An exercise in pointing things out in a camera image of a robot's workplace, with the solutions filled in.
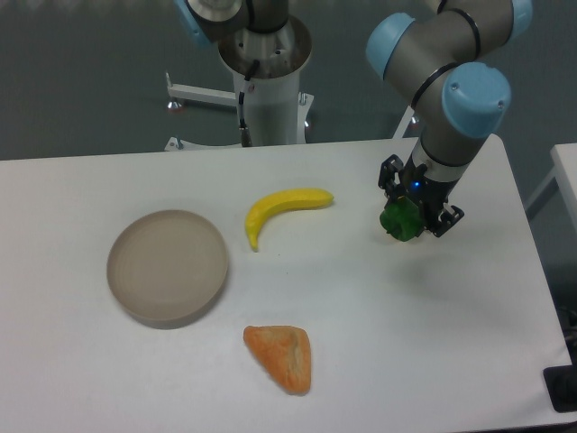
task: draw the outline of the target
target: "toy banana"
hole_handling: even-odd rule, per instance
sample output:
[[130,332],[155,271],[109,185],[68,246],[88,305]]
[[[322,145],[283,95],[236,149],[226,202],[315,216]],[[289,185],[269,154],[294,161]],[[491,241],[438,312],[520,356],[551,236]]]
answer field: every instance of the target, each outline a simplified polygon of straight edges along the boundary
[[253,251],[259,248],[259,232],[267,220],[289,210],[316,209],[333,202],[333,194],[319,188],[285,189],[261,198],[252,205],[244,228]]

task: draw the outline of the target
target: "toast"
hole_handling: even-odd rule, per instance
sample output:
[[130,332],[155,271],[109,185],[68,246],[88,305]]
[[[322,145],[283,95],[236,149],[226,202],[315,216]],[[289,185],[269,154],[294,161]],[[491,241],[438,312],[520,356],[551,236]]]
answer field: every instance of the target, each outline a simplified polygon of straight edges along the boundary
[[298,327],[247,327],[244,343],[287,392],[310,390],[311,357],[307,333]]

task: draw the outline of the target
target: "cable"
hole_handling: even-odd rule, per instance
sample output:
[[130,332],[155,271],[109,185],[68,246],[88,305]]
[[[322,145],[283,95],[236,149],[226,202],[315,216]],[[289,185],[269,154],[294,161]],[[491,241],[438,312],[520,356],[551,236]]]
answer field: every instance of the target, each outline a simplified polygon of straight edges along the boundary
[[248,134],[248,126],[246,124],[246,120],[244,120],[244,95],[248,92],[249,83],[251,82],[251,78],[256,74],[261,63],[258,60],[255,60],[251,68],[248,70],[246,75],[244,76],[243,88],[238,94],[238,118],[239,118],[239,129],[241,130],[241,137],[243,138],[242,145],[243,147],[251,147],[251,138]]

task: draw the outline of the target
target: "plate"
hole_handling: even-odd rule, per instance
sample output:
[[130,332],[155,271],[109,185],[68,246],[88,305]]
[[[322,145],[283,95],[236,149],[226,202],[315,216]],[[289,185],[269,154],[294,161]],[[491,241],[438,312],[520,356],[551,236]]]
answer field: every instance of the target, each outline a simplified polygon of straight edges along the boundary
[[126,311],[160,328],[183,327],[204,314],[227,270],[220,232],[184,210],[156,212],[129,225],[106,266],[110,290]]

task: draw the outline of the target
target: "green vegetable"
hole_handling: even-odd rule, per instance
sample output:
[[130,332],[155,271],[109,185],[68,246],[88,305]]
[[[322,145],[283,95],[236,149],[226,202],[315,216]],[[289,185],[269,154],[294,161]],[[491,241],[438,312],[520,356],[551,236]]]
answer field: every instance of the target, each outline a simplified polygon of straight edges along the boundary
[[425,226],[417,205],[404,197],[390,203],[381,212],[380,224],[389,235],[401,242],[419,235]]

